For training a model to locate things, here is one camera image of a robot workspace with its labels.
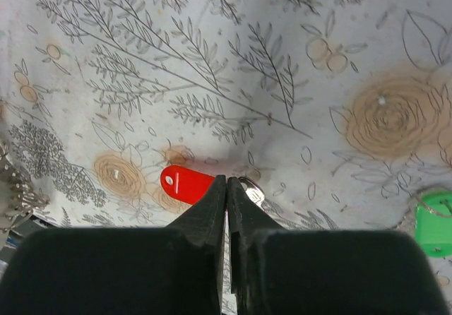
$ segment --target red object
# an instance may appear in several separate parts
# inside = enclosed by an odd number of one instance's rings
[[[215,177],[179,165],[170,165],[160,174],[163,190],[172,198],[195,204],[209,189]]]

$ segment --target metal chain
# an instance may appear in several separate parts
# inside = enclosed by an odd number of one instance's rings
[[[5,183],[10,191],[9,196],[6,196],[8,208],[0,214],[0,217],[11,222],[9,227],[0,227],[4,234],[28,220],[35,209],[44,208],[50,202],[47,195],[36,192],[25,168],[13,164],[9,147],[3,138],[0,138],[0,182]],[[16,222],[19,215],[23,218]]]

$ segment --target floral tablecloth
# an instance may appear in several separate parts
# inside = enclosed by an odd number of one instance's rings
[[[59,226],[166,225],[178,164],[251,177],[288,228],[395,227],[452,188],[451,4],[0,0],[2,131]]]

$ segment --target green object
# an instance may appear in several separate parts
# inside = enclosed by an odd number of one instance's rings
[[[432,191],[419,199],[437,215],[418,203],[415,209],[415,240],[426,255],[452,255],[452,191]]]

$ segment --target red plastic tool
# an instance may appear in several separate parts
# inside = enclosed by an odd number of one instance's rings
[[[209,189],[215,177],[195,172],[194,170],[170,165],[160,174],[160,183],[163,190],[172,198],[179,201],[195,204]]]

